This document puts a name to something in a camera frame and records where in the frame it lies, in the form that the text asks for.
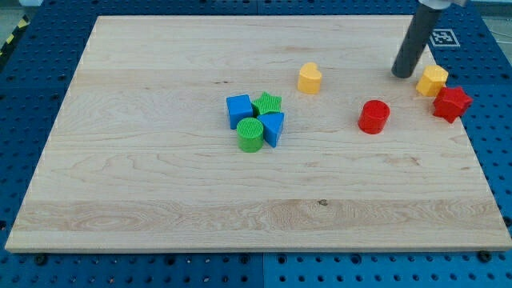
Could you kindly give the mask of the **silver arm flange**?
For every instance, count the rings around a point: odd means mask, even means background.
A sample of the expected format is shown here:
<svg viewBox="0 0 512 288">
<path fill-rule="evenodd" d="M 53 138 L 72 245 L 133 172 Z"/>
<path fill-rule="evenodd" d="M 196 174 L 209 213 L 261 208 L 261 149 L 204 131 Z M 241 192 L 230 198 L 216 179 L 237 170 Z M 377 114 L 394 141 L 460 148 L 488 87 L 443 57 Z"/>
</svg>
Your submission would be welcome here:
<svg viewBox="0 0 512 288">
<path fill-rule="evenodd" d="M 465 6 L 468 3 L 468 0 L 418 0 L 418 2 L 433 10 L 444 10 L 452 4 Z"/>
</svg>

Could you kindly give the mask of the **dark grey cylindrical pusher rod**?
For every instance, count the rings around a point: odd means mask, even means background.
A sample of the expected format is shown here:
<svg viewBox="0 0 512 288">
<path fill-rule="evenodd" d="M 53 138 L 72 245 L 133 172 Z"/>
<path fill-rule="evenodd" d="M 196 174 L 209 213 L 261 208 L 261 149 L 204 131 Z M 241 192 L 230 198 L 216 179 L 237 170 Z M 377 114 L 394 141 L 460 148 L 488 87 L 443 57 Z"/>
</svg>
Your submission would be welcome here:
<svg viewBox="0 0 512 288">
<path fill-rule="evenodd" d="M 391 69 L 394 76 L 409 78 L 412 75 L 441 14 L 442 10 L 419 3 L 394 60 Z"/>
</svg>

